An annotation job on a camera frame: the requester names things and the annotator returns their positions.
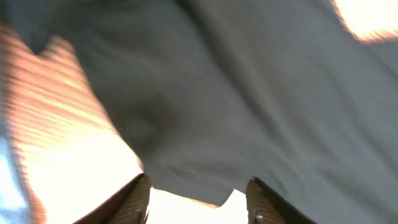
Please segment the black t-shirt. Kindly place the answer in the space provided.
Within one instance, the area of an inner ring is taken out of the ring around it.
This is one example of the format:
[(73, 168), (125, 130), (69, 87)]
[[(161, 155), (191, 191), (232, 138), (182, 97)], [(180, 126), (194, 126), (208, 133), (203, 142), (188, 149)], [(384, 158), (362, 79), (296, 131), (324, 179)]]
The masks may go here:
[(154, 185), (220, 204), (253, 177), (316, 223), (397, 222), (397, 42), (325, 1), (2, 1), (33, 53), (75, 49)]

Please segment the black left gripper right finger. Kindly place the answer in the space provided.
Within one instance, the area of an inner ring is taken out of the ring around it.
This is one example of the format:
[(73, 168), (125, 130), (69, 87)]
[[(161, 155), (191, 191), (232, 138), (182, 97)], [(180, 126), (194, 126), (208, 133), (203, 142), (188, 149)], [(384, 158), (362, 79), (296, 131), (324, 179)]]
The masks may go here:
[(249, 224), (316, 224), (258, 177), (246, 188)]

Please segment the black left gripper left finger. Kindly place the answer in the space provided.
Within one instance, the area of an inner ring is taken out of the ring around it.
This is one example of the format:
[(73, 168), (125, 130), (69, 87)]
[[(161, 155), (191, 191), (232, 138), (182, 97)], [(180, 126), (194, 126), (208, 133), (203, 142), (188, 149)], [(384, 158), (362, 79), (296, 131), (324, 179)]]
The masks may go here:
[(139, 174), (75, 224), (146, 224), (150, 178)]

